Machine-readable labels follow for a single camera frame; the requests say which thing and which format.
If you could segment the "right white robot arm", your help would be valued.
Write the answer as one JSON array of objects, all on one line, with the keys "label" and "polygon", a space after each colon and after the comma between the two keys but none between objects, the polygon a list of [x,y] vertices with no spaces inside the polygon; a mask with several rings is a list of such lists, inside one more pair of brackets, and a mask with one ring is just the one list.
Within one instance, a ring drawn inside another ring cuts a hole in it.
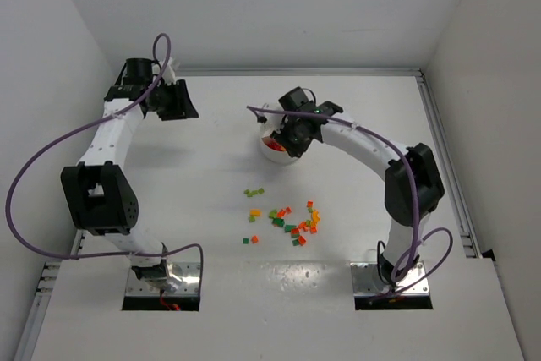
[{"label": "right white robot arm", "polygon": [[418,260],[416,243],[425,218],[445,194],[433,151],[427,145],[392,142],[354,122],[331,101],[316,104],[297,87],[278,100],[280,116],[271,138],[292,158],[312,141],[341,150],[375,172],[384,182],[384,204],[391,217],[385,248],[378,255],[385,284],[400,281]]}]

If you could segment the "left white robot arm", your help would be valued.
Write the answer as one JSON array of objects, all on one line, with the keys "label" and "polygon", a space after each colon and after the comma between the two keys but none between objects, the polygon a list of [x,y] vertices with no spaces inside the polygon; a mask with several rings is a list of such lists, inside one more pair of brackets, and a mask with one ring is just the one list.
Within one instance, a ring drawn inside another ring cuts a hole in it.
[{"label": "left white robot arm", "polygon": [[60,178],[74,225],[113,243],[138,279],[159,287],[172,280],[167,248],[139,225],[139,202],[123,172],[134,134],[150,112],[162,121],[199,116],[170,63],[130,58],[107,92],[90,146]]}]

